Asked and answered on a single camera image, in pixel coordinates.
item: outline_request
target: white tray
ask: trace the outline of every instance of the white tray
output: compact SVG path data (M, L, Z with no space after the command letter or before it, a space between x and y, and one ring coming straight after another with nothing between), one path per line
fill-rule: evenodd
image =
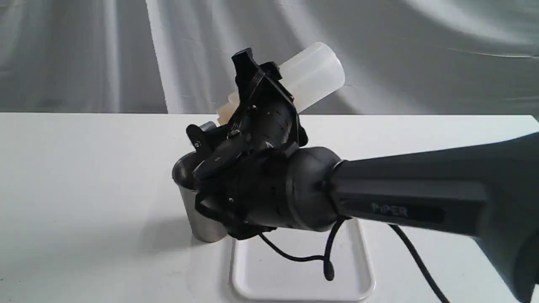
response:
M323 254L328 233L277 229L265 235L284 252L304 257ZM335 279L326 281L322 261L289 261L260 237L235 241L232 285L249 300L359 301L370 295L375 283L358 220L348 220L341 226L331 262Z

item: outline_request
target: cylindrical bottle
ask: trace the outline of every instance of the cylindrical bottle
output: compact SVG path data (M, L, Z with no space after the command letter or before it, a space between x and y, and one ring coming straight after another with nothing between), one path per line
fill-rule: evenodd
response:
M279 66L281 84L294 96L298 113L344 85L344 70L335 52L322 42L304 49ZM239 105L237 92L217 110L219 123L228 122Z
M172 169L172 178L179 187L182 195L185 212L191 225L193 235L203 242L216 242L223 239L226 235L226 228L217 221L208 219L195 210L195 179L193 170L201 163L201 159L195 152L183 156L176 162Z

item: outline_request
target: metal cup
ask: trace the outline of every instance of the metal cup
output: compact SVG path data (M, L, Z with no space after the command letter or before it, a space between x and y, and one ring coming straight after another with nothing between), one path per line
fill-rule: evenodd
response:
M192 172L201 162L195 152L186 154L174 165L172 179L179 187L193 235L200 241L212 243L223 239L227 232L220 222L206 218L195 210L197 192Z

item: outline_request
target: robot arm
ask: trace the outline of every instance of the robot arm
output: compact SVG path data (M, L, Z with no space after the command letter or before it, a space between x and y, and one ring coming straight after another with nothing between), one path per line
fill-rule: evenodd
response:
M232 58L238 109L226 125L189 126L197 163L177 164L196 167L177 173L195 180L198 212L239 240L265 239L276 228L326 231L349 217L468 235L515 297L531 300L539 280L539 133L342 161L327 148L300 148L307 133L274 63L256 64L250 49Z

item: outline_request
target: piper logo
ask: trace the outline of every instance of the piper logo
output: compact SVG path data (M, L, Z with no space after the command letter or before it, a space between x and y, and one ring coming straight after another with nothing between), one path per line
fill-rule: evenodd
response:
M371 208L375 214L408 218L408 209L404 206L371 203Z

